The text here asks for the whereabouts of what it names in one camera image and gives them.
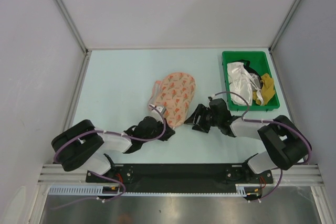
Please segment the pink floral mesh laundry bag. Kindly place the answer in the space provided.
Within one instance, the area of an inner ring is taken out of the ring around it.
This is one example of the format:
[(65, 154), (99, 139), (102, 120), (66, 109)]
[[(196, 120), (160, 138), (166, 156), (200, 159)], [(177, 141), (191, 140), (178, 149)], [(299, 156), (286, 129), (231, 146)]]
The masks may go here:
[(170, 73), (154, 83), (149, 104), (163, 106), (164, 118), (169, 127), (175, 128), (186, 120), (195, 91), (196, 81), (193, 76), (183, 72)]

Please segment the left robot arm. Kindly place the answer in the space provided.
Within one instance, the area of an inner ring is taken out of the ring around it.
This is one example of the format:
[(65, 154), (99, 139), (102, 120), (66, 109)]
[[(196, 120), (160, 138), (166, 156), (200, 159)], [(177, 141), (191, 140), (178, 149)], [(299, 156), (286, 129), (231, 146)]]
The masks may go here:
[(86, 119), (55, 137), (51, 145), (55, 151), (54, 163), (61, 164), (64, 171), (83, 168), (110, 182), (115, 178), (116, 169), (112, 166), (109, 152), (131, 154), (145, 143), (167, 141), (174, 134), (166, 120), (152, 116), (146, 116), (123, 133), (103, 132)]

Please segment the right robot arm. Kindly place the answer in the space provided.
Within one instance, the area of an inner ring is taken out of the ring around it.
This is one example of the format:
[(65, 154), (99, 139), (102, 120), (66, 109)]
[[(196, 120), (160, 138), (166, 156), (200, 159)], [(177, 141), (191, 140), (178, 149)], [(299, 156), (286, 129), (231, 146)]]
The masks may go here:
[(249, 183), (254, 183), (267, 170), (288, 170), (304, 157), (309, 157), (312, 151), (308, 140), (286, 116), (264, 121), (233, 116), (223, 99), (212, 99), (208, 106), (199, 104), (184, 123), (203, 133), (217, 127), (229, 137), (262, 141), (266, 150), (244, 162), (246, 167), (242, 169), (242, 176)]

